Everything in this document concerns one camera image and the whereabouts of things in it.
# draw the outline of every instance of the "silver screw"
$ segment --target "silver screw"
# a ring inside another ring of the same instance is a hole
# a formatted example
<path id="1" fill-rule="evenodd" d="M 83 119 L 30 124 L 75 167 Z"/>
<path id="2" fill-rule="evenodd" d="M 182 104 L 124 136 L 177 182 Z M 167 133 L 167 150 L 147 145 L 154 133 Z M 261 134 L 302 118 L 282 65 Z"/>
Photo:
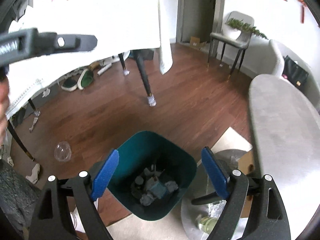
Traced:
<path id="1" fill-rule="evenodd" d="M 56 176 L 51 175 L 48 177 L 48 181 L 54 181 L 56 179 Z"/>
<path id="2" fill-rule="evenodd" d="M 240 176 L 241 175 L 241 171 L 233 170 L 232 174 L 235 175 L 235 176 Z"/>
<path id="3" fill-rule="evenodd" d="M 58 38 L 58 44 L 60 47 L 64 46 L 64 39 L 62 37 Z"/>
<path id="4" fill-rule="evenodd" d="M 88 175 L 88 173 L 86 172 L 86 171 L 81 171 L 80 173 L 79 173 L 79 176 L 81 177 L 81 178 L 84 178 L 84 177 L 86 177 Z"/>
<path id="5" fill-rule="evenodd" d="M 270 176 L 270 175 L 266 175 L 266 176 L 264 176 L 264 178 L 266 179 L 266 180 L 268 180 L 268 181 L 272 181 L 272 177 Z"/>

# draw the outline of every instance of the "white tablecloth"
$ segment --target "white tablecloth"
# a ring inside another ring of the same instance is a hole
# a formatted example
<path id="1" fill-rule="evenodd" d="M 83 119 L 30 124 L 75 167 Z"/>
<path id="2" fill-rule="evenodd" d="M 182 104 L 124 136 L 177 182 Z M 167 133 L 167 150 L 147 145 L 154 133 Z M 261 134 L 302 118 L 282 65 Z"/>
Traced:
<path id="1" fill-rule="evenodd" d="M 10 64 L 10 118 L 37 91 L 66 73 L 133 49 L 159 48 L 162 74 L 172 66 L 167 19 L 162 0 L 56 0 L 28 8 L 9 31 L 37 27 L 39 32 L 91 34 L 91 52 L 63 53 Z"/>

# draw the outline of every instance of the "wooden floor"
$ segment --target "wooden floor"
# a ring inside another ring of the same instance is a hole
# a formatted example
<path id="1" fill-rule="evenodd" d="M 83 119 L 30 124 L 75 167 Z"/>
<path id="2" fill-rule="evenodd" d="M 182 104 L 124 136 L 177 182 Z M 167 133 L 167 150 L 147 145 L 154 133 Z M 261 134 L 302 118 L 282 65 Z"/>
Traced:
<path id="1" fill-rule="evenodd" d="M 146 61 L 156 107 L 149 107 L 140 74 L 132 59 L 126 60 L 130 75 L 124 77 L 120 63 L 94 83 L 74 92 L 60 91 L 41 109 L 34 131 L 29 132 L 33 116 L 16 129 L 17 134 L 42 167 L 36 186 L 42 188 L 49 175 L 59 179 L 77 175 L 102 160 L 111 148 L 119 147 L 134 133 L 151 130 L 190 153 L 196 161 L 203 147 L 212 147 L 231 126 L 250 141 L 247 120 L 247 94 L 251 79 L 234 72 L 226 82 L 229 68 L 219 67 L 207 55 L 182 45 L 172 45 L 173 66 L 161 75 L 157 56 Z M 67 141 L 71 160 L 59 163 L 54 158 L 58 142 Z M 12 141 L 14 168 L 30 175 L 33 163 Z M 109 225 L 129 212 L 106 191 L 100 198 L 99 213 Z"/>

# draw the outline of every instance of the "green plant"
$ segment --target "green plant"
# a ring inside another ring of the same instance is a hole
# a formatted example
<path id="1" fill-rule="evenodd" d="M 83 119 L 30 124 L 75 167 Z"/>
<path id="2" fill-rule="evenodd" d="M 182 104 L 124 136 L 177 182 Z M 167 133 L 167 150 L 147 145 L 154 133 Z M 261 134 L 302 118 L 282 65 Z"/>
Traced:
<path id="1" fill-rule="evenodd" d="M 231 28 L 240 30 L 242 32 L 249 32 L 256 35 L 257 37 L 268 39 L 264 33 L 260 32 L 257 29 L 256 26 L 251 26 L 248 23 L 244 23 L 243 20 L 240 21 L 240 20 L 231 18 L 230 20 L 228 20 L 227 25 L 229 25 Z"/>

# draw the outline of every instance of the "trash can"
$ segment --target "trash can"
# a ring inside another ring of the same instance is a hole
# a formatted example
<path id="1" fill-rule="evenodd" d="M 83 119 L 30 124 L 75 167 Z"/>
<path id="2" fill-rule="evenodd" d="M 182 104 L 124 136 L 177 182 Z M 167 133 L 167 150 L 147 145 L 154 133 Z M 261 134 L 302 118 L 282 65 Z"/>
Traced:
<path id="1" fill-rule="evenodd" d="M 197 165 L 193 157 L 154 132 L 138 132 L 117 150 L 119 164 L 108 189 L 122 205 L 143 220 L 155 221 L 166 216 L 185 194 L 196 175 Z M 176 181 L 179 190 L 168 198 L 143 206 L 133 197 L 130 185 L 155 160 L 157 168 L 165 170 Z"/>

